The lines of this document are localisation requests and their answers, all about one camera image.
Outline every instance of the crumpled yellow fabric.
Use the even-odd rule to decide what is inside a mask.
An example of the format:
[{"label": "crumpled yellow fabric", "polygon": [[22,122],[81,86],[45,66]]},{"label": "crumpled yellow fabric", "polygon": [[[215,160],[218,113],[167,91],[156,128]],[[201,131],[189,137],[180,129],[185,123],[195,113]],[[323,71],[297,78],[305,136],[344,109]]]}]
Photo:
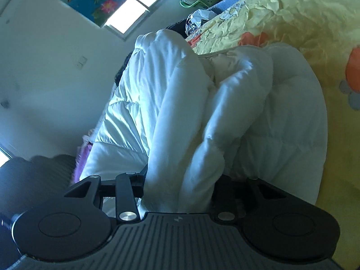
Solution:
[{"label": "crumpled yellow fabric", "polygon": [[201,37],[193,50],[220,51],[242,44],[245,32],[264,32],[265,45],[284,42],[302,52],[322,86],[328,112],[328,151],[316,205],[341,228],[334,260],[354,270],[360,265],[360,111],[350,107],[339,85],[346,80],[352,50],[360,46],[360,0],[242,1],[203,25],[194,34]]}]

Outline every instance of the white puffer jacket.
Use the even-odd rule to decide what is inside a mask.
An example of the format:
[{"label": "white puffer jacket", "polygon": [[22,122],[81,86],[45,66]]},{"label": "white puffer jacket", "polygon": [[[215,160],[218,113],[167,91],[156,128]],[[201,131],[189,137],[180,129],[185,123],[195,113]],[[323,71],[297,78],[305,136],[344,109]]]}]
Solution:
[{"label": "white puffer jacket", "polygon": [[137,39],[81,179],[114,179],[148,163],[148,211],[205,211],[222,173],[257,176],[314,204],[326,143],[322,90],[296,49],[198,56],[161,30]]}]

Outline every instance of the silver screw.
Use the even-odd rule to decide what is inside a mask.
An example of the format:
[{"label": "silver screw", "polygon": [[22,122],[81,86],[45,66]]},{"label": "silver screw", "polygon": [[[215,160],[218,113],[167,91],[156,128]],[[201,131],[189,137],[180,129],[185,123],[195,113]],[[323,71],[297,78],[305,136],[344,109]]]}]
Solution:
[{"label": "silver screw", "polygon": [[136,217],[136,213],[131,211],[125,211],[119,214],[119,218],[123,221],[132,221],[136,219]]},{"label": "silver screw", "polygon": [[235,219],[235,215],[231,212],[221,212],[217,215],[217,217],[222,221],[232,221]]}]

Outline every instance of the gray ribbed surface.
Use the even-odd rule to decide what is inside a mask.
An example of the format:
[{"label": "gray ribbed surface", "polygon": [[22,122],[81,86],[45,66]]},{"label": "gray ribbed surface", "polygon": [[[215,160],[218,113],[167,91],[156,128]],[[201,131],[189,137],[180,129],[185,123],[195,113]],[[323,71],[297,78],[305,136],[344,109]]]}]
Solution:
[{"label": "gray ribbed surface", "polygon": [[312,265],[286,265],[269,260],[250,248],[236,228],[220,226],[205,214],[148,214],[141,223],[121,226],[106,247],[82,260],[45,263],[24,258],[15,265],[14,269],[335,270],[340,268],[331,260]]}]

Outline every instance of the pink lotus flower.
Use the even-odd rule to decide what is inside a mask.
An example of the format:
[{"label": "pink lotus flower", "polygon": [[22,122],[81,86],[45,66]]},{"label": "pink lotus flower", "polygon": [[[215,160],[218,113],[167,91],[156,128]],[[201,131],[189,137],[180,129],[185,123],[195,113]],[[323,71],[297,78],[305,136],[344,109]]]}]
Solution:
[{"label": "pink lotus flower", "polygon": [[114,12],[117,7],[117,3],[114,0],[106,0],[101,4],[101,10],[105,13]]}]

